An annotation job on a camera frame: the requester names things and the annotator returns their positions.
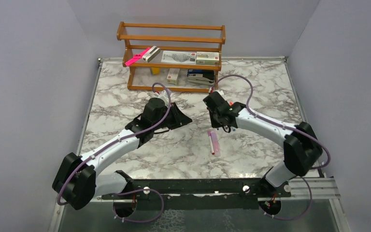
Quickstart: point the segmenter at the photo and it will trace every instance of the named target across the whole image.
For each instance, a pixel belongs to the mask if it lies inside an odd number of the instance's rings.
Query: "small cardboard box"
[[[220,54],[218,52],[197,52],[196,64],[218,65]]]
[[[169,74],[167,75],[167,82],[176,85],[178,80],[178,73],[180,73],[180,69],[170,69]]]

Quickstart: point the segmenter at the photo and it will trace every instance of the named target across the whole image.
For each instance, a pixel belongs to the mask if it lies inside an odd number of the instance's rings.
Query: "wooden rack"
[[[198,30],[218,30],[221,31],[220,38],[205,38],[205,37],[186,37],[186,36],[161,36],[161,35],[128,35],[127,28],[164,28],[164,29],[198,29]],[[202,69],[214,70],[215,80],[218,79],[218,72],[221,70],[221,49],[225,44],[225,26],[193,26],[193,25],[170,25],[170,24],[140,24],[140,23],[125,23],[120,22],[117,30],[117,39],[124,40],[126,50],[123,57],[123,66],[126,67],[125,62],[133,57],[133,49],[146,49],[153,45],[132,45],[130,41],[174,41],[174,42],[191,42],[191,43],[215,43],[218,44],[217,48],[209,47],[181,47],[181,46],[158,46],[161,51],[151,62],[147,63],[143,60],[138,60],[129,66],[130,75],[127,82],[127,88],[130,90],[152,90],[151,86],[134,86],[133,78],[136,67],[159,67],[159,68],[179,68],[179,69]],[[164,50],[170,51],[188,51],[188,52],[218,52],[219,64],[218,65],[197,65],[197,64],[170,64],[161,62],[162,53]],[[207,88],[183,88],[183,87],[170,87],[171,91],[175,92],[195,92],[206,93]],[[157,91],[162,91],[163,88],[156,87]]]

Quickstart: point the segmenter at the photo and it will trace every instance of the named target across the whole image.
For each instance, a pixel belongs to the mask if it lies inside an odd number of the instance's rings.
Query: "marble table top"
[[[245,76],[252,82],[255,89],[250,101],[251,108],[285,122],[301,122],[282,61],[223,61],[219,77],[231,73]],[[124,68],[121,61],[103,63],[82,152],[112,139],[143,111],[152,92],[128,90],[128,74],[128,68]],[[245,103],[250,92],[247,83],[237,77],[222,80],[219,88],[224,91],[226,100],[232,102]],[[155,135],[148,143],[125,154],[101,174],[123,170],[137,179],[262,177],[269,168],[283,160],[283,150],[277,144],[240,129],[231,133],[217,131],[221,154],[219,157],[211,155],[207,135],[207,130],[211,128],[210,117],[202,101],[205,96],[172,93],[172,101],[193,122]],[[318,176],[315,171],[312,173],[311,176]]]

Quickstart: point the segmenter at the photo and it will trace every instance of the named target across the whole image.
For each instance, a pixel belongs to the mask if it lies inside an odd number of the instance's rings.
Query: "robotic arm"
[[[166,114],[168,104],[167,93],[163,91],[158,96],[151,98],[145,105],[143,112],[129,122],[124,130],[113,139],[80,157],[74,153],[68,154],[63,159],[52,188],[76,210],[83,208],[95,196],[112,192],[120,193],[126,185],[122,175],[117,173],[98,175],[124,154],[147,143],[153,138],[156,130],[161,128],[173,130],[192,122],[172,102],[167,117],[158,126],[152,130],[133,135],[156,125]],[[82,167],[77,173],[73,173],[79,165]],[[70,182],[65,183],[71,174],[73,176]]]
[[[235,102],[230,105],[221,96],[220,90],[214,91],[204,98],[204,103],[210,113],[211,126],[213,128],[235,127],[255,132],[277,143],[284,149],[284,161],[271,168],[260,180],[259,191],[265,195],[272,195],[277,187],[295,176],[304,176],[312,168],[312,165],[322,155],[322,148],[311,139],[290,130],[285,126],[298,130],[316,138],[311,125],[301,122],[299,125],[284,123],[274,118],[255,112],[253,116],[245,104]],[[271,122],[284,125],[277,127]]]

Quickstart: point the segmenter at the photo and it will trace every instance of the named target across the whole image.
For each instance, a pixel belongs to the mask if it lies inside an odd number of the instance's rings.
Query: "gray wall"
[[[288,64],[351,229],[371,231],[371,0],[321,0]]]
[[[98,57],[122,57],[120,21],[226,25],[224,56],[288,56],[318,0],[68,0]]]
[[[0,232],[47,230],[96,63],[66,0],[0,0]]]

